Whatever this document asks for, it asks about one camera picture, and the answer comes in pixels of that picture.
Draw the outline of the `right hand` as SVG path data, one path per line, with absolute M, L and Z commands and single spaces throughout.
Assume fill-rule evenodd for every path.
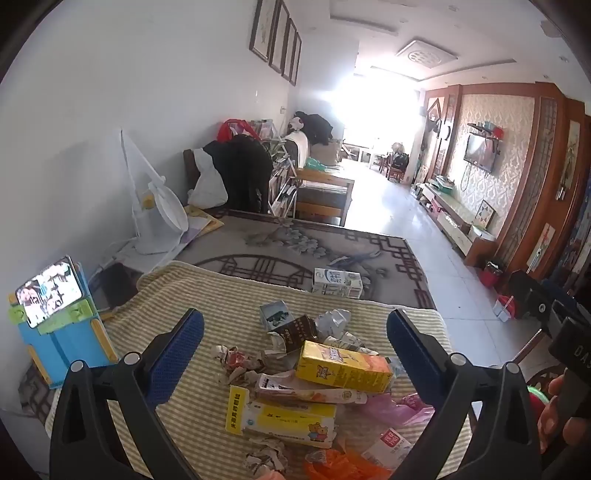
M 538 435 L 540 441 L 540 451 L 542 453 L 545 452 L 547 449 L 548 443 L 556 436 L 556 432 L 560 432 L 560 437 L 566 441 L 566 437 L 564 434 L 564 427 L 560 430 L 558 429 L 558 411 L 557 411 L 557 403 L 559 400 L 559 395 L 562 390 L 562 386 L 564 383 L 565 375 L 562 374 L 559 377 L 552 380 L 549 384 L 549 393 L 551 394 L 552 398 L 549 404 L 547 404 L 542 414 L 538 420 Z

